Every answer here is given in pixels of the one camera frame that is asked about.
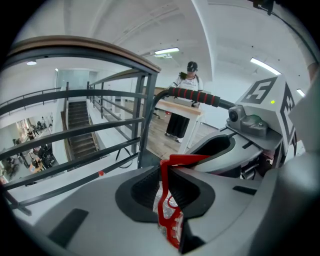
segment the ceiling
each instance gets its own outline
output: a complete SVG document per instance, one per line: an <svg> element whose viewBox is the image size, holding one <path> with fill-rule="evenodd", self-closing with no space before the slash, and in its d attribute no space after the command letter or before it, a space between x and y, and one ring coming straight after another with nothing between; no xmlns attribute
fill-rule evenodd
<svg viewBox="0 0 320 256"><path fill-rule="evenodd" d="M204 81L212 79L213 63L215 73L242 73L251 79L272 76L250 62L254 57L285 74L292 88L308 89L304 56L281 20L253 8L247 0L208 0L204 8L207 19L202 19L191 0L49 0L26 23L16 42L73 35L106 41L139 55L179 47L173 58L147 58L162 68L161 73L184 70L189 61L196 61ZM208 45L204 27L215 34L214 45Z"/></svg>

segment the cap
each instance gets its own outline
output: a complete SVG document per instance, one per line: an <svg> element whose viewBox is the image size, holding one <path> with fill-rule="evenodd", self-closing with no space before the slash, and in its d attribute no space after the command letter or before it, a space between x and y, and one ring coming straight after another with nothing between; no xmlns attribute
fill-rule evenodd
<svg viewBox="0 0 320 256"><path fill-rule="evenodd" d="M195 71L198 70L198 64L196 62L194 62L194 61L190 61L188 63L188 66L187 66L186 70L188 72L195 72Z"/></svg>

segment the black and red grip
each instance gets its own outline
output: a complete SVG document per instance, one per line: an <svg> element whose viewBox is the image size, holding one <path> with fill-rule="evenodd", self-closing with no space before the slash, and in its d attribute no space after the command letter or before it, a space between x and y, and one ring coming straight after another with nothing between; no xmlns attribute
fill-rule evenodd
<svg viewBox="0 0 320 256"><path fill-rule="evenodd" d="M169 96L184 98L195 102L204 103L213 107L219 107L220 97L201 91L183 89L178 87L169 88Z"/></svg>

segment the wooden handrail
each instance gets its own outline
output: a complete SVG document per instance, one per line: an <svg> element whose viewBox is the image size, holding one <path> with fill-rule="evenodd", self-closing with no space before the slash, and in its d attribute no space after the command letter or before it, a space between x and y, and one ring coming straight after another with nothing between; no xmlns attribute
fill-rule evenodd
<svg viewBox="0 0 320 256"><path fill-rule="evenodd" d="M114 80L120 80L120 79L127 79L127 78L137 78L140 75L143 75L144 73L136 70L136 69L128 69L113 75L110 75L108 77L102 78L99 81L93 82L91 84L89 84L89 87L94 86L94 85L98 85L101 83L105 83L105 82L110 82L110 81L114 81Z"/></svg>
<svg viewBox="0 0 320 256"><path fill-rule="evenodd" d="M159 73L161 68L153 64L151 61L144 57L141 57L129 50L116 46L112 43L108 43L101 40L96 40L92 38L82 37L82 36L72 36L72 35L47 35L47 36L37 36L26 40L22 40L12 45L12 48L7 55L10 58L13 55L22 53L24 51L30 51L38 48L47 47L86 47L94 50L100 50L104 52L109 52L116 54L139 63L149 69Z"/></svg>

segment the white table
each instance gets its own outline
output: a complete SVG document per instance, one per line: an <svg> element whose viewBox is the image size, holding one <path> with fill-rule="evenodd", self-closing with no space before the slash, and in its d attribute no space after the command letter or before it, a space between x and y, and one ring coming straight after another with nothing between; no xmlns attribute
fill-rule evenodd
<svg viewBox="0 0 320 256"><path fill-rule="evenodd" d="M161 99L155 107L190 119L178 151L178 154L184 154L187 147L190 148L192 146L204 113L199 108L180 105L163 99Z"/></svg>

